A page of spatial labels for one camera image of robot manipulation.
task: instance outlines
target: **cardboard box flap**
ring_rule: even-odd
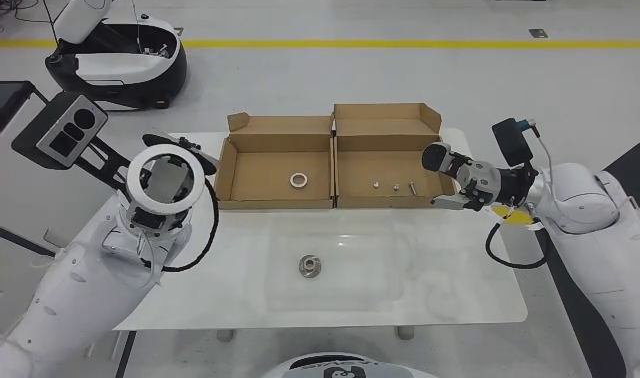
[[[227,116],[230,136],[250,134],[331,135],[332,116],[256,117],[247,113]]]
[[[337,136],[437,135],[442,116],[424,103],[336,104]]]

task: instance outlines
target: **metal ring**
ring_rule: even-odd
[[[296,178],[302,178],[302,182],[297,184],[295,182]],[[301,172],[296,172],[291,176],[291,178],[289,178],[289,183],[296,189],[304,188],[305,186],[307,186],[307,176]]]

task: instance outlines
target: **table leg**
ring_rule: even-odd
[[[234,336],[236,336],[235,329],[219,329],[218,332],[216,332],[216,338],[222,343],[231,342]]]
[[[402,340],[411,340],[416,335],[413,325],[403,325],[396,327],[396,335]]]

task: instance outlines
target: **cardboard box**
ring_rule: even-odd
[[[423,150],[441,140],[442,117],[426,104],[337,104],[334,118],[338,208],[431,207],[455,193],[451,178],[422,168]]]
[[[334,203],[334,151],[331,116],[227,117],[216,194],[220,208],[330,209]],[[304,188],[289,179],[301,172]]]

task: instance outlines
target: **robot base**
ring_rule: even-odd
[[[141,49],[164,49],[168,57]],[[139,24],[104,21],[81,44],[61,41],[45,65],[65,91],[135,109],[169,107],[187,77],[187,56],[173,27],[148,17]]]
[[[350,353],[314,353],[285,361],[262,378],[437,378],[408,367],[381,363]]]

